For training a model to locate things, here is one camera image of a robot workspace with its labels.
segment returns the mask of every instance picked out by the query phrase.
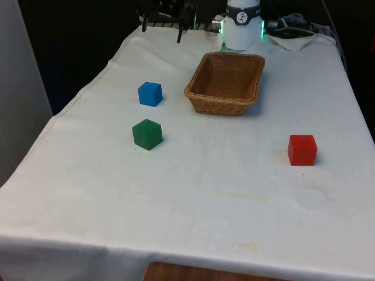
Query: dark background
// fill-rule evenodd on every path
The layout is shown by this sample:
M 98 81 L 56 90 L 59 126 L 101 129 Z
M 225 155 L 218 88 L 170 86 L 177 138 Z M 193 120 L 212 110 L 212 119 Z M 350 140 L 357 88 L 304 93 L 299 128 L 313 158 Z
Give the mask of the dark background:
M 226 1 L 196 0 L 197 22 L 223 13 Z M 267 1 L 281 15 L 300 12 L 307 20 L 329 24 L 320 0 L 264 0 L 264 19 L 275 18 Z M 375 1 L 326 0 L 326 4 L 342 41 L 351 85 L 374 137 L 375 69 L 370 46 Z M 138 26 L 134 0 L 19 0 L 19 5 L 55 114 L 105 67 Z

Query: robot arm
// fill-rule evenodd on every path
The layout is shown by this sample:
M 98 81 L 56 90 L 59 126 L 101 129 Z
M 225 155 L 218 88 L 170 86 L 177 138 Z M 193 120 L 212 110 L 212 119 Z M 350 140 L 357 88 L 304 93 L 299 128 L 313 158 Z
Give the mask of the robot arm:
M 142 31 L 147 29 L 150 16 L 160 14 L 179 24 L 177 43 L 180 43 L 182 31 L 193 29 L 196 18 L 196 5 L 186 0 L 137 0 L 138 15 L 143 17 Z

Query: black wall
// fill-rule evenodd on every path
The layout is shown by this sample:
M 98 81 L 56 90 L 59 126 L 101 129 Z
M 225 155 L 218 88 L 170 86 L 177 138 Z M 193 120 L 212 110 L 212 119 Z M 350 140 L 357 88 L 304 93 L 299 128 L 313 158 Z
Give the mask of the black wall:
M 19 0 L 19 5 L 55 114 L 138 25 L 135 1 Z

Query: cube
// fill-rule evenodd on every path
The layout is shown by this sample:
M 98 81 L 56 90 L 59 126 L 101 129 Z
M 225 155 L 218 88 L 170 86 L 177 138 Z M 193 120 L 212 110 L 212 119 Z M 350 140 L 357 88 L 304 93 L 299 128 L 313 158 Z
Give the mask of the cube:
M 149 107 L 157 106 L 163 99 L 162 86 L 146 82 L 138 89 L 139 103 Z
M 291 136 L 288 156 L 292 166 L 314 166 L 318 147 L 313 136 Z
M 133 128 L 134 143 L 146 150 L 153 149 L 163 141 L 162 127 L 148 119 Z

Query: wicker basket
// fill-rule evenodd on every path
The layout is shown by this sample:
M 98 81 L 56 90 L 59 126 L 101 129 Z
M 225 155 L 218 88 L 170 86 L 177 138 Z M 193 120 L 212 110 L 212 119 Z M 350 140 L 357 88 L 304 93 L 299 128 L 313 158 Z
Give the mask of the wicker basket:
M 258 99 L 265 59 L 235 53 L 208 53 L 185 88 L 198 113 L 239 116 Z

